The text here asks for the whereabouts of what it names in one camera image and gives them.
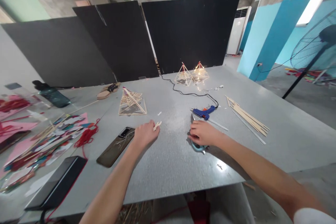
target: air conditioner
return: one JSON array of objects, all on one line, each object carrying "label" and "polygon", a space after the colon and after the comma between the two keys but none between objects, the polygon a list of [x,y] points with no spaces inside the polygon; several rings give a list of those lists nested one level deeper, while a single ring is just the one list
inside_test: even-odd
[{"label": "air conditioner", "polygon": [[226,54],[237,54],[249,20],[251,6],[238,8],[234,17]]}]

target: blue wall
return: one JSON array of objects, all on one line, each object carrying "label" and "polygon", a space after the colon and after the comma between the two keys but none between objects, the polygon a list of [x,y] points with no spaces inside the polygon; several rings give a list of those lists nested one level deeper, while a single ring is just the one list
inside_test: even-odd
[{"label": "blue wall", "polygon": [[254,81],[266,79],[308,2],[283,0],[259,7],[237,71]]},{"label": "blue wall", "polygon": [[[316,25],[322,18],[324,18],[328,13],[333,11],[335,8],[336,8],[336,0],[328,0],[328,1],[322,2],[320,7],[317,9],[314,16],[312,17],[312,19],[306,26],[295,27],[293,29],[291,35],[289,36],[286,44],[284,45],[282,51],[280,52],[275,62],[278,64],[283,64],[285,61],[289,60],[295,46],[299,43],[302,37],[307,32],[309,32],[310,29],[314,27],[314,25]],[[287,61],[284,65],[288,67],[292,67],[290,61]],[[336,75],[335,69],[328,71],[328,73]]]},{"label": "blue wall", "polygon": [[251,30],[237,71],[249,77],[264,45],[281,3],[260,6],[255,13]]},{"label": "blue wall", "polygon": [[244,32],[244,36],[243,36],[243,38],[242,38],[242,40],[241,40],[239,50],[244,50],[244,48],[245,48],[246,41],[247,41],[247,37],[249,36],[250,31],[251,31],[252,22],[253,22],[253,21],[248,21],[247,24],[246,24],[246,28],[245,28],[245,32]]}]

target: black phone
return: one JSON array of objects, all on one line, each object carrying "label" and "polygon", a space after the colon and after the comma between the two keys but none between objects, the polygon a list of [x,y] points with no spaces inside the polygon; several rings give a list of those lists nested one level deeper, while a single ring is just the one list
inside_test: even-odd
[{"label": "black phone", "polygon": [[134,128],[126,127],[97,158],[97,163],[110,168],[134,137]]}]

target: hand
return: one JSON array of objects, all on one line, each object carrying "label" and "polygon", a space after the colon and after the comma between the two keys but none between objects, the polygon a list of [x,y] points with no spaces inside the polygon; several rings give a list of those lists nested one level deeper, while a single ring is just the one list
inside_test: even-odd
[{"label": "hand", "polygon": [[148,123],[142,124],[135,129],[133,144],[141,151],[158,137],[160,126],[153,131],[154,127],[155,122],[150,120]]},{"label": "hand", "polygon": [[217,142],[225,136],[224,133],[204,121],[193,121],[190,129],[191,135],[188,138],[198,145],[217,145]]}]

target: gray table surface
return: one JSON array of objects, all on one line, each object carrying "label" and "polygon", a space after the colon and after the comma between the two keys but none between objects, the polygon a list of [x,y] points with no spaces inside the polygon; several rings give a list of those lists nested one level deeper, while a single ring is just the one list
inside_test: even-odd
[{"label": "gray table surface", "polygon": [[[225,132],[227,135],[288,173],[336,162],[334,129],[226,66],[208,68],[207,71],[210,78],[204,83],[175,87],[185,93],[212,95],[220,107],[210,118],[228,128],[229,131]],[[175,75],[163,77],[174,80]],[[215,91],[214,88],[220,85],[224,87]],[[99,122],[99,131],[94,136],[94,141],[85,146],[88,163],[52,217],[85,212],[122,155],[110,169],[98,165],[97,157],[124,127],[136,127],[150,119],[162,121],[160,135],[136,165],[126,192],[125,204],[225,186],[248,179],[244,171],[226,154],[213,147],[205,155],[197,153],[187,140],[191,113],[189,108],[201,109],[213,105],[209,98],[183,96],[172,90],[173,85],[169,81],[160,77],[126,82],[121,86],[143,93],[147,115],[118,115],[123,92],[121,88],[107,99],[78,112],[87,112],[90,122],[103,118]],[[95,101],[100,89],[101,87],[88,87],[64,91],[69,98],[74,98],[73,105],[62,111],[71,112],[75,107],[80,108]],[[270,128],[268,136],[262,137],[266,145],[232,113],[225,95]],[[10,150],[0,155],[0,165],[9,153]],[[82,151],[71,148],[51,166],[39,169],[34,178],[10,194],[0,195],[0,221],[19,217],[32,198],[23,196],[30,184],[55,169],[70,155],[82,155]],[[29,212],[20,222],[37,221],[39,215],[39,212]]]}]

